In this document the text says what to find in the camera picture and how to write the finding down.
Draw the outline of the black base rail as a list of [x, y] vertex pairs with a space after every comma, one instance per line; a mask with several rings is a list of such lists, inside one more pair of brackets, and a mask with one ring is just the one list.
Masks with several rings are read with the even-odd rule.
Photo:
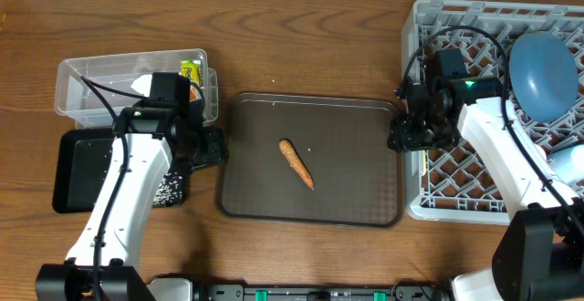
[[182, 301], [448, 301], [449, 290], [401, 280], [391, 286], [290, 286], [212, 284], [186, 275], [158, 275], [147, 284], [157, 300]]

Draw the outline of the brown serving tray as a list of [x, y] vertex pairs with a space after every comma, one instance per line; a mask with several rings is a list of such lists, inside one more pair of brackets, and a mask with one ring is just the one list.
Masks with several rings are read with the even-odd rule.
[[[402, 159], [387, 146], [397, 112], [380, 100], [238, 95], [216, 206], [234, 218], [392, 228], [404, 211]], [[280, 152], [281, 140], [292, 143], [314, 191]]]

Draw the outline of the cream plastic spoon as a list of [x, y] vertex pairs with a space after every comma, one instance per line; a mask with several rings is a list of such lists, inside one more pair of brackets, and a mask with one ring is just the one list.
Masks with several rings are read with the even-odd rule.
[[428, 172], [428, 151], [424, 150], [422, 152], [422, 176], [426, 175]]

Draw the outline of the pink white cup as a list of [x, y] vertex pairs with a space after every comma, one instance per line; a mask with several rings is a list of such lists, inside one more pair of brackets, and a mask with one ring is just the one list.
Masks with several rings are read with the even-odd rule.
[[537, 145], [537, 144], [534, 144], [534, 147], [538, 150], [538, 152], [541, 155], [541, 157], [544, 160], [547, 160], [548, 156], [547, 156], [546, 152], [544, 151], [544, 149], [541, 146]]

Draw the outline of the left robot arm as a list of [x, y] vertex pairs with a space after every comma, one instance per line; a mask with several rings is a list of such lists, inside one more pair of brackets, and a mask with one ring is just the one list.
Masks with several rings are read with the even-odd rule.
[[40, 300], [183, 300], [206, 298], [186, 275], [145, 283], [138, 273], [141, 244], [155, 194], [167, 171], [191, 174], [223, 164], [222, 131], [193, 114], [190, 79], [155, 72], [150, 92], [113, 112], [113, 142], [105, 180], [89, 220], [61, 265], [42, 265]]

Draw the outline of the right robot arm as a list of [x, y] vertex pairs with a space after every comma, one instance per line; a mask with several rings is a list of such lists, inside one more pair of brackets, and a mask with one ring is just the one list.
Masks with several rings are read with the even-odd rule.
[[425, 80], [405, 76], [407, 110], [391, 124], [390, 149], [421, 151], [468, 141], [510, 217], [490, 266], [451, 282], [455, 300], [567, 300], [583, 295], [583, 200], [549, 167], [516, 118], [511, 79], [472, 78], [461, 52], [436, 52]]

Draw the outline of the white tissue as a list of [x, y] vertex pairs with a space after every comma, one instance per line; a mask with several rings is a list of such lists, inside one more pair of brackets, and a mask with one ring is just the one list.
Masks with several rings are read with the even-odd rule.
[[151, 81], [152, 74], [142, 75], [139, 78], [135, 79], [130, 85], [130, 87], [138, 94], [147, 98], [150, 96]]

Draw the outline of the orange carrot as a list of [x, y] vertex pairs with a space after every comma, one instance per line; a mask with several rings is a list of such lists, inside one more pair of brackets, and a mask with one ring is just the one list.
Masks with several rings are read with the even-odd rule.
[[280, 152], [288, 161], [290, 167], [296, 172], [300, 179], [307, 185], [307, 187], [314, 191], [315, 183], [310, 175], [307, 167], [303, 164], [302, 160], [298, 156], [296, 150], [294, 149], [292, 143], [289, 140], [281, 140], [278, 143]]

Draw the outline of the pile of white rice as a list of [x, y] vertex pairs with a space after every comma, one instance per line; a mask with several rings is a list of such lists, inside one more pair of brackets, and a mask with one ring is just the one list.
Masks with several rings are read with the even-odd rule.
[[166, 208], [182, 204], [185, 199], [184, 178], [177, 172], [168, 172], [155, 193], [152, 207]]

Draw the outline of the yellow green snack wrapper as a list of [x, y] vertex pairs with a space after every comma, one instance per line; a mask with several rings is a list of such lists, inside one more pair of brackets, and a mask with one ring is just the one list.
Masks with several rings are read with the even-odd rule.
[[180, 75], [190, 80], [190, 101], [200, 99], [201, 92], [199, 88], [202, 84], [201, 61], [200, 60], [182, 60], [180, 65]]

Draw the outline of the black plastic bin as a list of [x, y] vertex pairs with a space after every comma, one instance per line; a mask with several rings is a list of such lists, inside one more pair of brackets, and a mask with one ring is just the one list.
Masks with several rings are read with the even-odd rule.
[[[110, 166], [113, 140], [110, 128], [71, 130], [62, 136], [52, 199], [55, 212], [93, 210]], [[164, 175], [156, 171], [146, 181], [156, 182], [159, 187]]]

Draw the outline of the grey dishwasher rack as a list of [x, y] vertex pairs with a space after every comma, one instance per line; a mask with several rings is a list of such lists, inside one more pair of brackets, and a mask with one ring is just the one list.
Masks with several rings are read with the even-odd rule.
[[[425, 56], [458, 48], [473, 77], [503, 78], [499, 51], [481, 35], [493, 35], [508, 51], [524, 33], [546, 32], [568, 46], [577, 71], [583, 72], [583, 9], [576, 5], [417, 0], [401, 30], [401, 68], [423, 80]], [[509, 217], [498, 189], [471, 145], [428, 150], [422, 176], [422, 151], [404, 155], [406, 210], [417, 220], [506, 225]]]

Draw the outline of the light blue cup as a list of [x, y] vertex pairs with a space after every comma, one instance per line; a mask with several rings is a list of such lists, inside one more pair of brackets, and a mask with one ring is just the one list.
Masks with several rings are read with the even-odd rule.
[[567, 185], [583, 180], [583, 145], [552, 152], [547, 157], [552, 171]]

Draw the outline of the clear plastic bin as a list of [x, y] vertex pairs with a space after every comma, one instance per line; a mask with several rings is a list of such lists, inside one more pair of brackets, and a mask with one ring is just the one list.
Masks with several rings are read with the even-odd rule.
[[55, 112], [73, 119], [78, 129], [107, 127], [112, 123], [112, 117], [83, 83], [83, 77], [108, 87], [109, 90], [100, 93], [119, 113], [136, 102], [136, 99], [124, 95], [138, 94], [130, 87], [135, 79], [154, 72], [179, 73], [182, 60], [201, 61], [200, 89], [205, 98], [203, 121], [210, 124], [219, 115], [217, 75], [208, 66], [207, 55], [200, 48], [66, 59], [58, 66]]

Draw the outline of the dark blue plate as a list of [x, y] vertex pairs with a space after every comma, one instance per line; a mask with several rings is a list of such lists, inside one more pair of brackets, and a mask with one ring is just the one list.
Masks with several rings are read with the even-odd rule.
[[520, 36], [511, 48], [509, 73], [517, 102], [537, 122], [559, 119], [576, 103], [576, 63], [556, 36], [544, 32]]

